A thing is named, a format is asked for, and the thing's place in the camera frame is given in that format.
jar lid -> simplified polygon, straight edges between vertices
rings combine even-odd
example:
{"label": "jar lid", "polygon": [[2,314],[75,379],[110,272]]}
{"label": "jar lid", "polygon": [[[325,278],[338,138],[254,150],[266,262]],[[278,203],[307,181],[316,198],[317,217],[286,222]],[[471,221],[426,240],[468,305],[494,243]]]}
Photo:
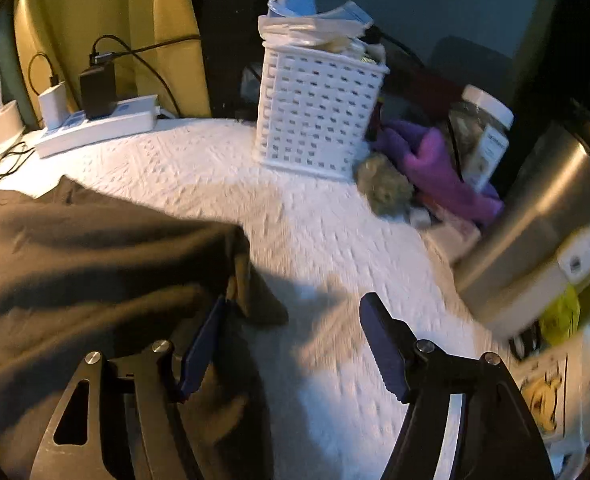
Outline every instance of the jar lid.
{"label": "jar lid", "polygon": [[464,101],[479,106],[482,110],[488,112],[495,119],[500,121],[507,130],[510,130],[512,120],[514,119],[512,111],[510,111],[510,108],[504,103],[495,99],[491,94],[487,94],[476,86],[466,85],[466,88],[464,88],[464,91],[461,94],[461,98]]}

black blanket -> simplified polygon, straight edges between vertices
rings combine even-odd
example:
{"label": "black blanket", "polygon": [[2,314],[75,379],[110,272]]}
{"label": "black blanket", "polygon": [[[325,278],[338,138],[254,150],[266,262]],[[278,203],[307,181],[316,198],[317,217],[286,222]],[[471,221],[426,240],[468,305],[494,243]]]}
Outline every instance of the black blanket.
{"label": "black blanket", "polygon": [[264,392],[238,319],[287,322],[233,224],[172,218],[63,178],[38,199],[0,190],[0,465],[27,479],[54,407],[91,350],[168,338],[226,294],[229,316],[200,391],[182,407],[206,479],[268,479]]}

purple towel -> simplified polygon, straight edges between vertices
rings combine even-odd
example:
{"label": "purple towel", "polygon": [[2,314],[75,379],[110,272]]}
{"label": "purple towel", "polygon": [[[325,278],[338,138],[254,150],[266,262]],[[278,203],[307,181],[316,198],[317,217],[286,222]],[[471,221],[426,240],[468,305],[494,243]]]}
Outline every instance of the purple towel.
{"label": "purple towel", "polygon": [[418,189],[463,219],[487,226],[504,206],[490,184],[478,194],[459,179],[437,128],[392,121],[384,124],[373,149],[384,153]]}

bed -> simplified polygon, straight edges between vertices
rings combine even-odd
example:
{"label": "bed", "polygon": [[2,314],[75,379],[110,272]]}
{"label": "bed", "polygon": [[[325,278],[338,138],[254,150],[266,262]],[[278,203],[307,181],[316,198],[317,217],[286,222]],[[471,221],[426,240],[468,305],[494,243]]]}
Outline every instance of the bed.
{"label": "bed", "polygon": [[[0,182],[39,196],[63,174],[179,216],[238,222],[251,259],[288,308],[278,330],[246,329],[271,412],[275,478],[379,479],[406,407],[388,393],[361,332],[375,291],[393,317],[446,352],[507,352],[470,318],[439,252],[403,221],[377,219],[354,184],[258,166],[254,125],[160,121],[154,132],[40,160]],[[460,399],[450,404],[436,479],[447,479]]]}

white lid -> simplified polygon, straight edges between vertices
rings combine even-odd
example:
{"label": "white lid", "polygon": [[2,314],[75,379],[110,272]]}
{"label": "white lid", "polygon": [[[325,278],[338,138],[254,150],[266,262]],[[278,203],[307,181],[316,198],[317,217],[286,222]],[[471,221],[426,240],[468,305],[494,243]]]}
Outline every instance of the white lid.
{"label": "white lid", "polygon": [[0,108],[0,144],[14,138],[24,131],[24,123],[19,114],[18,102],[11,101]]}
{"label": "white lid", "polygon": [[466,85],[464,91],[461,93],[461,98],[473,105],[477,105],[485,112],[491,114],[495,119],[500,121],[507,130],[512,126],[514,115],[510,108],[504,103],[495,99],[491,94],[487,94],[476,86]]}

